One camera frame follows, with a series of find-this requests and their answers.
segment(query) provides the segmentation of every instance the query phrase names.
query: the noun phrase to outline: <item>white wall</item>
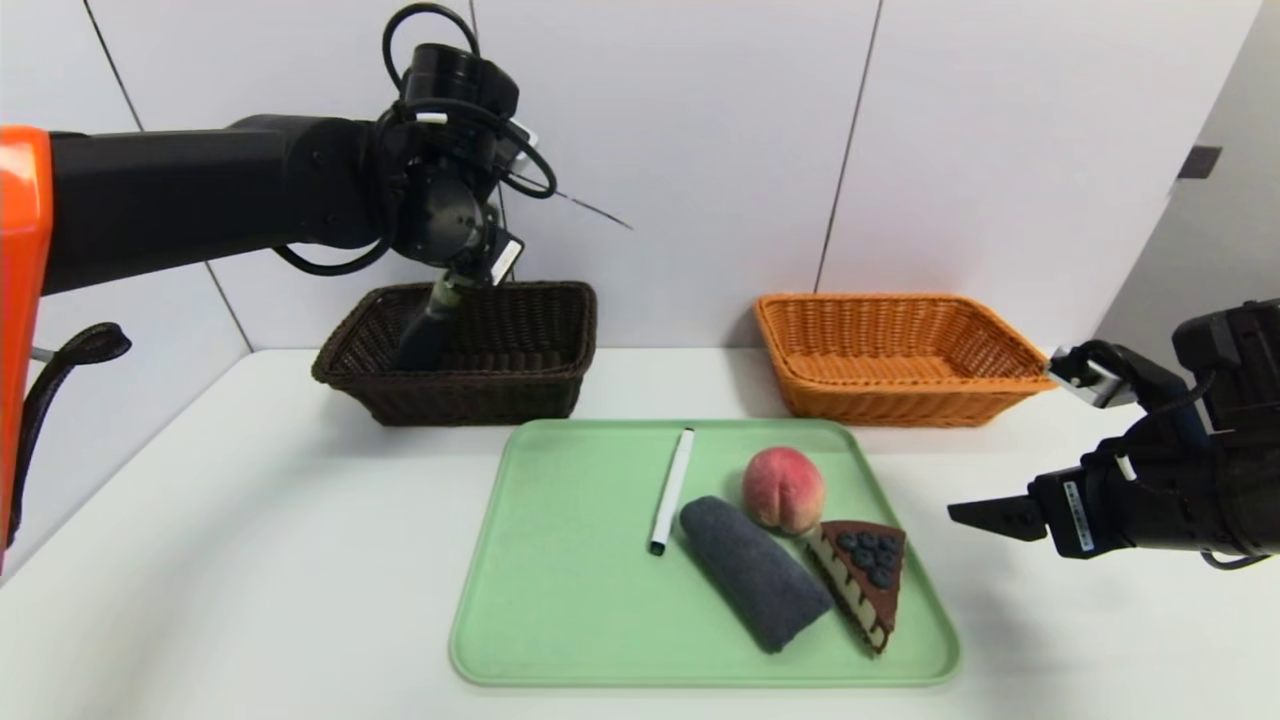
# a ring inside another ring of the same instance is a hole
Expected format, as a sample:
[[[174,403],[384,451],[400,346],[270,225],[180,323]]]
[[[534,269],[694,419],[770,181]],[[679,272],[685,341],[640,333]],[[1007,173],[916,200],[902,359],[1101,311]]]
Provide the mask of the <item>white wall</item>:
[[[758,342],[751,302],[812,292],[874,0],[480,0],[563,200],[507,193],[522,279],[586,279],[609,346]]]
[[[1178,368],[1179,323],[1280,297],[1280,3],[1265,3],[1201,133],[1213,174],[1180,181],[1098,336]]]
[[[148,129],[262,111],[375,117],[393,97],[380,32],[402,4],[93,0]],[[545,140],[564,192],[635,227],[506,192],[529,243],[521,279],[591,282],[600,342],[641,346],[749,342],[756,295],[813,288],[876,0],[475,10],[481,49],[521,86],[518,117]],[[435,18],[398,37],[402,63],[416,42],[461,44]],[[434,275],[398,256],[340,279],[269,252],[214,268],[253,347],[320,345],[365,291]]]
[[[820,290],[960,292],[1038,343],[1091,336],[1257,8],[886,0]]]
[[[137,129],[77,0],[4,0],[0,123],[91,133]],[[58,393],[27,477],[23,524],[6,553],[6,577],[247,352],[205,265],[45,297],[35,342],[56,350],[104,320],[119,323],[133,350],[74,370]],[[31,364],[28,384],[41,368]]]

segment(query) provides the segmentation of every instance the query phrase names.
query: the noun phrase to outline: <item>peach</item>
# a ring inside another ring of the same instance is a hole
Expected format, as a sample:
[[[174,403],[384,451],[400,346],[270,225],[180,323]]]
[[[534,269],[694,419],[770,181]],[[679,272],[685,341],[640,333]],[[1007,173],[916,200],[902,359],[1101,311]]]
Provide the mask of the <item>peach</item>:
[[[755,454],[742,475],[746,514],[765,528],[799,536],[822,520],[827,486],[822,473],[794,447]]]

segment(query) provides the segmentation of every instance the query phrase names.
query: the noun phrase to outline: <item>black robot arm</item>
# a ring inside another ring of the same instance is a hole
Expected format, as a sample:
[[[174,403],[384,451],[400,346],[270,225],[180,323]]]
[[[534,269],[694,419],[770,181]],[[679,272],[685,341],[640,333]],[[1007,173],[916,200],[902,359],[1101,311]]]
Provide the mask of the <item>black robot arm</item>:
[[[370,133],[282,115],[220,131],[55,133],[44,293],[294,242],[379,241]]]
[[[415,14],[449,19],[468,50],[419,45],[397,72],[392,37]],[[511,122],[520,88],[480,56],[456,13],[408,5],[387,23],[381,47],[397,96],[376,122],[253,115],[220,131],[51,135],[54,233],[42,292],[264,249],[337,275],[394,250],[447,270],[406,318],[397,359],[402,370],[431,369],[466,290],[502,282],[524,249],[489,205],[492,192],[504,182],[552,197],[556,176]],[[521,156],[544,186],[515,179]],[[369,250],[317,265],[293,243]]]
[[[1119,345],[1059,352],[1048,372],[1064,387],[1098,407],[1137,400],[1147,414],[1025,496],[952,505],[951,519],[1023,541],[1052,534],[1064,557],[1155,547],[1235,569],[1280,552],[1280,300],[1188,320],[1174,347],[1194,388]]]

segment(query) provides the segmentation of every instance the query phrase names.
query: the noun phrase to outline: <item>cake slice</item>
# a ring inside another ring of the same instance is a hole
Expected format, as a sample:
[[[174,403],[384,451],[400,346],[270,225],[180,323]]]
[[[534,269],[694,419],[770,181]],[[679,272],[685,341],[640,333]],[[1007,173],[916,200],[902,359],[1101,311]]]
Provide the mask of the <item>cake slice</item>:
[[[877,655],[897,620],[906,533],[860,520],[822,523],[806,537],[837,605],[861,629]]]

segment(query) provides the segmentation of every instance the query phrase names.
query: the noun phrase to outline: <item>wicker basket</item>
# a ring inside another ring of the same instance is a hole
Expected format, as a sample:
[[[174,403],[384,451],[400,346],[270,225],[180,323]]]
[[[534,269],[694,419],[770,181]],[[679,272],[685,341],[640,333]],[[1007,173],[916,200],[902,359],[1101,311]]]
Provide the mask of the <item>wicker basket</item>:
[[[595,354],[595,292],[576,282],[471,292],[442,369],[393,370],[407,316],[430,283],[375,290],[329,336],[311,375],[384,425],[513,425],[567,418]]]
[[[771,295],[755,304],[792,414],[973,427],[1053,383],[1044,356],[954,295]]]

